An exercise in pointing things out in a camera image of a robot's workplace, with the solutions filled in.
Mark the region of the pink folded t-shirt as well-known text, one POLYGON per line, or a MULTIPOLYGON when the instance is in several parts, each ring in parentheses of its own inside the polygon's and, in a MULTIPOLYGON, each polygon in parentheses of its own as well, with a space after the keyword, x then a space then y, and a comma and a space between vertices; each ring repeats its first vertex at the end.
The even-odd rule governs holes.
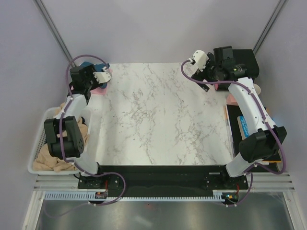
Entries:
POLYGON ((105 95, 107 87, 112 79, 112 70, 106 70, 105 72, 94 72, 94 77, 98 82, 98 87, 91 90, 91 93, 97 95, 105 95))

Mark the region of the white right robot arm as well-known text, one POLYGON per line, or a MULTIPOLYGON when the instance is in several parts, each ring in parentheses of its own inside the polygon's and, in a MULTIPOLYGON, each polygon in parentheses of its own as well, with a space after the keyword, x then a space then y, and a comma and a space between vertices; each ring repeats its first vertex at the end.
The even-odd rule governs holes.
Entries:
POLYGON ((281 152, 286 137, 283 126, 277 126, 265 110, 255 90, 254 79, 260 69, 251 49, 215 48, 205 53, 196 50, 190 62, 197 66, 192 80, 207 91, 208 85, 224 85, 236 100, 248 129, 248 137, 239 143, 239 153, 220 176, 224 188, 232 188, 237 177, 261 161, 281 152))

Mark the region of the blue t-shirt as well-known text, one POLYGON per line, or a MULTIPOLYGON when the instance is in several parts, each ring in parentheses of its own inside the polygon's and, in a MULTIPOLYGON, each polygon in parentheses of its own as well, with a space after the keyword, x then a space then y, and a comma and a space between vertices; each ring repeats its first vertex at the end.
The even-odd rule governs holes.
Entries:
MULTIPOLYGON (((90 66, 90 65, 93 65, 94 66, 94 69, 96 72, 104 72, 103 71, 103 68, 104 67, 107 67, 107 68, 110 68, 110 64, 107 63, 107 64, 104 64, 104 63, 101 63, 101 64, 93 64, 91 62, 83 62, 80 67, 87 67, 87 66, 90 66)), ((101 86, 99 86, 100 89, 105 89, 107 87, 107 83, 103 83, 101 86)))

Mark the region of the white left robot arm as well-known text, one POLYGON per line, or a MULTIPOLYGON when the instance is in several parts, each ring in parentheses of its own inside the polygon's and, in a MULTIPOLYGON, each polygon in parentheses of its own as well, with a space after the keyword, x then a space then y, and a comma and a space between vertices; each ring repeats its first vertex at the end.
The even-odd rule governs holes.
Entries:
POLYGON ((101 188, 105 176, 98 172, 98 163, 91 160, 85 150, 78 120, 90 101, 91 91, 107 84, 112 74, 108 65, 97 68, 95 64, 74 67, 66 73, 70 74, 71 82, 64 107, 54 118, 44 121, 48 151, 52 157, 64 160, 89 176, 88 182, 94 188, 101 188))

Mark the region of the white plastic basket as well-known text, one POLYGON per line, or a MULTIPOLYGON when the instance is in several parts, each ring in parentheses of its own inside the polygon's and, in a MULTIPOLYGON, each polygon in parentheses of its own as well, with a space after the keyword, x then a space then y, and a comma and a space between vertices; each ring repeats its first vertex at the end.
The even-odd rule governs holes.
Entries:
MULTIPOLYGON (((60 107, 52 107, 49 108, 45 111, 43 115, 43 120, 39 128, 39 132, 36 136, 34 146, 32 148, 32 152, 30 155, 30 160, 28 163, 28 171, 32 174, 38 174, 38 175, 73 175, 76 174, 78 171, 77 170, 63 170, 60 172, 55 172, 54 170, 35 170, 33 167, 33 162, 37 159, 41 148, 47 143, 46 142, 46 135, 44 131, 44 121, 46 119, 53 118, 56 114, 56 111, 59 110, 60 107)), ((93 117, 94 117, 94 111, 89 108, 85 107, 82 112, 81 112, 81 117, 85 119, 85 124, 88 126, 88 134, 91 134, 91 129, 92 129, 92 123, 93 123, 93 117)))

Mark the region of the blue illustrated book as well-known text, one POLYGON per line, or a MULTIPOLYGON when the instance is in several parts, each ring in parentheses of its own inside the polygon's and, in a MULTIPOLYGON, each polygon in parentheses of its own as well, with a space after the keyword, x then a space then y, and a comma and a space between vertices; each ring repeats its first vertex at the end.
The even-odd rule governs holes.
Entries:
POLYGON ((271 134, 269 128, 267 127, 267 122, 272 129, 272 131, 276 134, 277 137, 280 136, 279 127, 277 127, 276 123, 272 120, 268 113, 264 113, 265 119, 260 115, 252 115, 245 118, 243 115, 240 115, 237 118, 239 130, 242 136, 242 139, 246 139, 253 134, 257 134, 260 132, 264 132, 265 134, 271 134))

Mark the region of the black pink drawer organizer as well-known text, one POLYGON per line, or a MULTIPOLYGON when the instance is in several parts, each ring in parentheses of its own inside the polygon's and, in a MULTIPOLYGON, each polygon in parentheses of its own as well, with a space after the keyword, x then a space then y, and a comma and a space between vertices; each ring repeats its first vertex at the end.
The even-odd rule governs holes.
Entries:
POLYGON ((252 49, 233 49, 231 46, 213 50, 214 74, 219 81, 237 81, 258 77, 260 69, 252 49))

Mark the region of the aluminium frame rail right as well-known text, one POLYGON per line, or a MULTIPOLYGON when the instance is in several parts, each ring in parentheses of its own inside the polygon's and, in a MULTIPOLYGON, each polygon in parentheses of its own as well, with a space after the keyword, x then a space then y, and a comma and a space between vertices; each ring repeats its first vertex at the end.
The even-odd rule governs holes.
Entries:
POLYGON ((287 5, 288 0, 278 0, 274 10, 272 11, 269 19, 267 20, 259 38, 257 39, 254 47, 253 47, 253 53, 256 55, 260 48, 262 47, 263 43, 265 42, 267 36, 269 35, 271 29, 273 28, 274 24, 278 20, 278 17, 282 13, 283 9, 287 5))

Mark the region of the yellow mug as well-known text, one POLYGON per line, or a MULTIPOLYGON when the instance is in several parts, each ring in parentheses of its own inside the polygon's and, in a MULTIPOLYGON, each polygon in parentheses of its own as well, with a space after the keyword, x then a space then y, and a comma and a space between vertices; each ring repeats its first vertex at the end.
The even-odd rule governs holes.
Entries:
POLYGON ((259 95, 261 93, 261 88, 257 84, 253 84, 253 89, 255 90, 256 94, 259 95))

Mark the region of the beige t-shirt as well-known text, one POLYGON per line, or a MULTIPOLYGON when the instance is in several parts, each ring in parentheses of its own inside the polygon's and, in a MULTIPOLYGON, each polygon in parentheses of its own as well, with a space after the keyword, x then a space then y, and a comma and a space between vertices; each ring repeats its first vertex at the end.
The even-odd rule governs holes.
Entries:
POLYGON ((88 126, 81 117, 81 111, 77 117, 68 116, 64 111, 65 103, 59 106, 53 118, 44 121, 46 144, 41 148, 37 159, 33 162, 35 170, 78 170, 76 163, 86 165, 88 159, 88 126))

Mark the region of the pink power socket cube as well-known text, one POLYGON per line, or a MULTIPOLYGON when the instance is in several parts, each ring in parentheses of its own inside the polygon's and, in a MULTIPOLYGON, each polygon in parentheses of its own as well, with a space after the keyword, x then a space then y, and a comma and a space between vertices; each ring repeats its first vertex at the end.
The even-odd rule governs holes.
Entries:
POLYGON ((234 96, 232 94, 229 94, 226 98, 226 104, 227 105, 234 105, 234 106, 238 106, 238 103, 236 101, 236 99, 234 98, 234 96))

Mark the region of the aluminium frame rail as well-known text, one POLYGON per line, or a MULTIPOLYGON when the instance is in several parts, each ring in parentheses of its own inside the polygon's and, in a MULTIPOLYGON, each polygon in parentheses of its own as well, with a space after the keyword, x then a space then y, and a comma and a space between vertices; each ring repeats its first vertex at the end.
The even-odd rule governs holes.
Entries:
POLYGON ((33 0, 34 4, 38 8, 40 14, 42 15, 45 23, 47 24, 49 30, 51 31, 52 35, 54 36, 56 42, 58 43, 62 53, 64 54, 65 58, 70 62, 72 61, 73 57, 69 52, 61 34, 59 33, 56 24, 54 23, 47 7, 45 6, 42 0, 33 0))
POLYGON ((287 5, 288 0, 278 0, 274 10, 272 11, 269 19, 267 20, 259 38, 257 39, 254 47, 253 47, 253 53, 256 55, 260 48, 262 47, 263 43, 265 42, 267 36, 269 35, 271 29, 273 28, 274 24, 278 20, 278 17, 282 13, 283 9, 287 5))

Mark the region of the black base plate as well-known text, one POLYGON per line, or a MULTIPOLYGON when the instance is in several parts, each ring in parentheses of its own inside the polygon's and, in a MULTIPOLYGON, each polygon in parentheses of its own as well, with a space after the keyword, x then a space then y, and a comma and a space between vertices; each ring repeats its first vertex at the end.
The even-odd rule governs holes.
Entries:
POLYGON ((245 190, 245 176, 232 178, 225 166, 99 166, 102 177, 80 176, 79 189, 107 189, 112 196, 212 195, 214 190, 245 190))

